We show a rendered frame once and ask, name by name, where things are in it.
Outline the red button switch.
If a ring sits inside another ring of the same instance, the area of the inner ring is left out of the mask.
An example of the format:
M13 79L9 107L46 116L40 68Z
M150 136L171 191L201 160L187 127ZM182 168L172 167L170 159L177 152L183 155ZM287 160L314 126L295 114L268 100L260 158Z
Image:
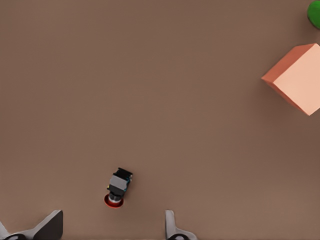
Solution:
M108 207L117 209L124 204L124 196L132 181L132 176L132 172L120 167L112 174L107 186L109 193L104 197L104 203Z

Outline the peach orange cube block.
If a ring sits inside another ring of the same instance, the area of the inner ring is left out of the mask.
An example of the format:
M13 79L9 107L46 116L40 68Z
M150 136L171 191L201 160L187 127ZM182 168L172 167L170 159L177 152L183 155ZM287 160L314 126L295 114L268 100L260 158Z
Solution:
M297 45L261 79L289 104L310 116L320 109L320 45Z

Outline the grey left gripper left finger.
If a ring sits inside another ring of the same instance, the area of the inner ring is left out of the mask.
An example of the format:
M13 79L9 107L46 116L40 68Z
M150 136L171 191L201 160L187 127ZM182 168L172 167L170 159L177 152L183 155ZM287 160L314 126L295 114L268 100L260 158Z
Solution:
M60 240L64 230L64 213L52 211L32 229L9 233L0 221L0 240Z

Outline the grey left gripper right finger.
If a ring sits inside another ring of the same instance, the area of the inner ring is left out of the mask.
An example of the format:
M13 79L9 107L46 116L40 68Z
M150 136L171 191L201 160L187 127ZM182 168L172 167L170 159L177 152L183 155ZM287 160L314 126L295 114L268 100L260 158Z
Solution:
M198 240L198 237L190 232L176 226L173 210L165 211L165 239L166 240Z

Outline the green round object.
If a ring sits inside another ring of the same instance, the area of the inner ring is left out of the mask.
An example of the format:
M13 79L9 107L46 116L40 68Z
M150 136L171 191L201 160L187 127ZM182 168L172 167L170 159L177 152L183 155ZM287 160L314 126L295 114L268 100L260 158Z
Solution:
M314 0L309 4L307 17L314 27L320 29L320 0Z

